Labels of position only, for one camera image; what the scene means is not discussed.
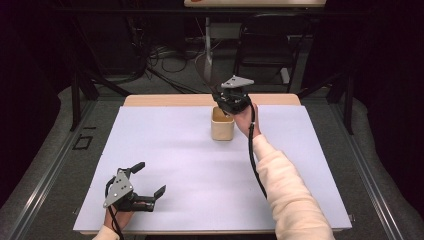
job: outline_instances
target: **tan container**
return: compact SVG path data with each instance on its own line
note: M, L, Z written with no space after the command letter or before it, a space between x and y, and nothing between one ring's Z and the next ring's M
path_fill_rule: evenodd
M234 136L234 119L225 116L219 107L212 109L211 119L212 139L218 141L230 141Z

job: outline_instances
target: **hand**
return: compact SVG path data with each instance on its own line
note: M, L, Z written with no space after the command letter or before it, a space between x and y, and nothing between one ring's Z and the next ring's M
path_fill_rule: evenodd
M255 109L255 126L253 129L253 138L261 134L261 130L259 129L259 116L258 116L258 106L255 103L253 104L253 108ZM248 106L243 112L233 115L234 121L237 124L237 127L240 131L246 136L249 137L249 128L252 122L252 108Z
M113 212L116 212L116 209L114 206L112 206L112 210ZM124 229L127 224L130 222L132 215L134 214L134 212L118 212L115 215L116 221L118 222L119 228L122 230ZM115 231L116 227L113 228L112 226L112 216L110 215L109 209L106 209L106 216L105 216L105 221L103 223L106 227L112 229L113 231Z

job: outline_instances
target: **black cord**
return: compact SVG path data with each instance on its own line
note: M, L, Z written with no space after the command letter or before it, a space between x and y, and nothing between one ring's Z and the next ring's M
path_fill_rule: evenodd
M253 170L253 173L255 174L256 181L258 182L259 187L261 188L262 193L264 194L265 198L267 198L265 187L262 185L262 182L259 179L259 174L256 171L256 163L255 163L255 158L253 156L253 130L255 129L255 108L253 107L252 101L249 100L248 102L249 102L250 108L252 109L252 114L251 114L252 121L250 123L249 137L248 137L248 139L249 139L249 143L248 144L249 144L250 164L252 165L252 170Z
M124 235L122 234L121 228L119 227L118 221L116 220L116 214L118 214L118 210L114 213L112 210L112 207L107 207L109 210L110 215L112 216L112 228L118 234L120 240L124 240Z
M265 187L262 185L261 179L259 178L259 174L256 171L256 163L255 163L255 157L253 156L253 130L255 129L255 107L253 107L252 101L250 100L250 97L242 97L235 94L229 94L231 97L236 97L242 101L246 101L250 108L251 108L251 122L249 127L249 136L248 136L248 147L249 147L249 157L250 157L250 164L252 165L253 173L255 174L256 181L259 184L259 187L262 190L262 193L264 194L265 198L267 198L267 194L265 191Z
M115 177L110 179L109 182L107 182L107 184L106 184L106 189L105 189L105 197L106 198L109 195L110 185L112 185L114 181L115 181ZM119 239L124 240L124 235L122 234L121 228L119 227L118 221L116 220L116 217L115 217L116 214L118 214L118 209L116 209L115 213L113 212L111 206L107 207L107 209L109 211L110 216L112 217L112 228L113 228L113 230L116 232L116 234L118 234Z

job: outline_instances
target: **white sleeve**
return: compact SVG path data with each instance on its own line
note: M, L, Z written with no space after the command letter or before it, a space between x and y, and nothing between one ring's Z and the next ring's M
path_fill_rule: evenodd
M259 160L256 170L276 221L277 239L334 239L317 201L286 155L263 135L253 139L253 149Z
M119 236L115 231L103 225L93 240L119 240Z

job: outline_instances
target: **white paper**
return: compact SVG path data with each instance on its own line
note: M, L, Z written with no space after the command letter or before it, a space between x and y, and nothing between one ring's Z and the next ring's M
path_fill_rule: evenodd
M74 226L97 231L105 185L118 168L132 174L138 195L166 192L154 212L137 212L126 231L273 231L275 222L250 165L247 138L211 138L212 107L121 107ZM303 106L261 105L260 127L295 164L333 229L351 228L308 113Z

